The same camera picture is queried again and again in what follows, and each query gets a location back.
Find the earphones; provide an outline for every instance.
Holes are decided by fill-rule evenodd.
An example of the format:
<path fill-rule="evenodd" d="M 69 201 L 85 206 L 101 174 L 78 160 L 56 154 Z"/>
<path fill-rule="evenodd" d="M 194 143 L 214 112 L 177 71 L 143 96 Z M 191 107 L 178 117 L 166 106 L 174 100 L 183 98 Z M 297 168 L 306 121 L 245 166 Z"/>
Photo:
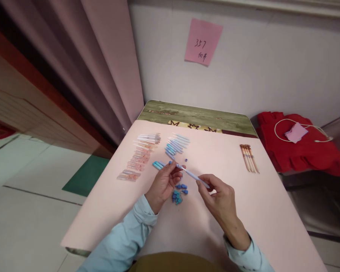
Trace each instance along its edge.
<path fill-rule="evenodd" d="M 291 119 L 283 119 L 283 120 L 281 120 L 281 121 L 284 121 L 284 120 L 289 120 L 289 121 L 293 121 L 293 122 L 295 122 L 295 123 L 298 123 L 298 122 L 296 122 L 296 121 L 294 121 L 294 120 L 291 120 Z M 277 135 L 276 131 L 275 131 L 275 128 L 277 127 L 277 125 L 278 125 L 281 121 L 279 121 L 278 123 L 275 124 L 275 126 L 274 126 L 274 134 L 275 134 L 279 139 L 281 139 L 282 141 L 291 142 L 291 141 L 284 140 L 284 139 L 280 138 L 280 137 Z M 300 124 L 300 125 L 306 126 L 305 128 L 308 128 L 308 127 L 315 127 L 316 129 L 318 129 L 318 131 L 319 131 L 320 133 L 322 133 L 323 135 L 325 135 L 326 138 L 328 139 L 328 140 L 326 140 L 326 141 L 315 140 L 315 142 L 329 142 L 329 141 L 332 141 L 332 140 L 333 140 L 333 138 L 332 138 L 331 136 L 328 136 L 328 135 L 323 131 L 323 129 L 320 128 L 320 127 L 317 127 L 317 126 L 314 126 L 314 125 L 305 125 L 305 124 Z"/>

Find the curtain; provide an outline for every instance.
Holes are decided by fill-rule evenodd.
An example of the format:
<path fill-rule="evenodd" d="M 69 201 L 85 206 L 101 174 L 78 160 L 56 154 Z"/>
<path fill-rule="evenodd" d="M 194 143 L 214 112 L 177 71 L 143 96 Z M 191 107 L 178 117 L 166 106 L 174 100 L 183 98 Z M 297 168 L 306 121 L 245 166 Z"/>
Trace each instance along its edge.
<path fill-rule="evenodd" d="M 9 16 L 119 144 L 144 106 L 126 0 L 0 0 Z"/>

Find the wooden cabinet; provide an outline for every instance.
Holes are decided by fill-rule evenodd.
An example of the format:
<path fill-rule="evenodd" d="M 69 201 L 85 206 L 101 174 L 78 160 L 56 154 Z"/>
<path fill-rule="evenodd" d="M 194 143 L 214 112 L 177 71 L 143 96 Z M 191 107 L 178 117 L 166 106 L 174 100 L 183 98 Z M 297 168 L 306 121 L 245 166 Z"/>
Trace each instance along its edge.
<path fill-rule="evenodd" d="M 84 153 L 110 158 L 115 151 L 1 34 L 0 123 Z"/>

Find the pink tag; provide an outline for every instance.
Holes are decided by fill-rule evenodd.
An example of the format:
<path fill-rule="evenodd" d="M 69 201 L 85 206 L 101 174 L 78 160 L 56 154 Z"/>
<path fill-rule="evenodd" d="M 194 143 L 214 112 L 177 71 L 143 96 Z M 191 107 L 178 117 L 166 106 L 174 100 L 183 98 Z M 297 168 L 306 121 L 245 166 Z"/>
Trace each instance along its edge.
<path fill-rule="evenodd" d="M 223 26 L 198 19 L 191 20 L 185 60 L 208 66 L 223 31 Z"/>
<path fill-rule="evenodd" d="M 287 137 L 288 140 L 292 141 L 293 143 L 297 143 L 302 139 L 304 135 L 308 132 L 300 123 L 296 123 L 290 131 L 286 132 L 284 135 Z"/>

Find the green table edge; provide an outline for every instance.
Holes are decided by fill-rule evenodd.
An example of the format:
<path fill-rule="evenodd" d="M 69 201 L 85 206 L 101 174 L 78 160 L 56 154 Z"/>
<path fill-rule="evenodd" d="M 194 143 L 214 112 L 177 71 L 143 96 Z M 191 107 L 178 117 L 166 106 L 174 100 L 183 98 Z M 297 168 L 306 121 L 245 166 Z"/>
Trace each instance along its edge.
<path fill-rule="evenodd" d="M 167 124 L 170 120 L 174 120 L 258 137 L 250 119 L 246 115 L 156 100 L 148 101 L 137 119 L 159 124 Z"/>

